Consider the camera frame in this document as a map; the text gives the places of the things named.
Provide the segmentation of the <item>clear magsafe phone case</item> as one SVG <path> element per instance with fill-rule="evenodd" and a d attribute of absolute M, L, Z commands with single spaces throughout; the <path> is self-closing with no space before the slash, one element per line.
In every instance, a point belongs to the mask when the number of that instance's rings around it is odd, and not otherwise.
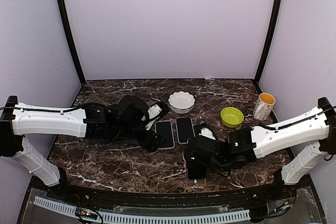
<path fill-rule="evenodd" d="M 206 178 L 204 179 L 188 179 L 187 176 L 187 169 L 186 169 L 186 179 L 185 179 L 185 183 L 187 188 L 191 188 L 191 189 L 204 189 L 206 186 Z"/>

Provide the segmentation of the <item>black phone case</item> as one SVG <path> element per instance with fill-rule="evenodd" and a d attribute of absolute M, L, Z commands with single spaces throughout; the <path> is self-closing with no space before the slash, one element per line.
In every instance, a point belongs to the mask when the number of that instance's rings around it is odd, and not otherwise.
<path fill-rule="evenodd" d="M 206 137 L 207 125 L 205 123 L 193 125 L 194 135 L 195 136 L 204 136 Z"/>

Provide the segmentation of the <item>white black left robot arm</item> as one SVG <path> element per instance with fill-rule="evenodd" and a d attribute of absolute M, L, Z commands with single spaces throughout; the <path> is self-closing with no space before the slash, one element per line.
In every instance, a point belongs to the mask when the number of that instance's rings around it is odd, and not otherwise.
<path fill-rule="evenodd" d="M 68 135 L 107 142 L 135 139 L 152 153 L 165 141 L 151 127 L 169 108 L 164 102 L 148 106 L 139 97 L 124 96 L 117 104 L 85 103 L 74 108 L 49 108 L 19 103 L 10 96 L 1 108 L 1 156 L 22 164 L 63 201 L 74 197 L 65 171 L 47 161 L 27 138 L 28 134 Z"/>

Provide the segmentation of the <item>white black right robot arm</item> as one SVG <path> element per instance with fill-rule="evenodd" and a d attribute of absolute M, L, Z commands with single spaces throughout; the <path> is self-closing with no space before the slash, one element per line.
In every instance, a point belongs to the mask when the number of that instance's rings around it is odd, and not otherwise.
<path fill-rule="evenodd" d="M 235 130 L 220 141 L 205 123 L 198 125 L 184 151 L 188 179 L 203 179 L 208 171 L 229 176 L 232 170 L 274 152 L 306 143 L 307 146 L 274 174 L 268 188 L 273 200 L 280 199 L 322 160 L 335 156 L 335 107 L 326 97 L 310 111 L 282 122 Z"/>

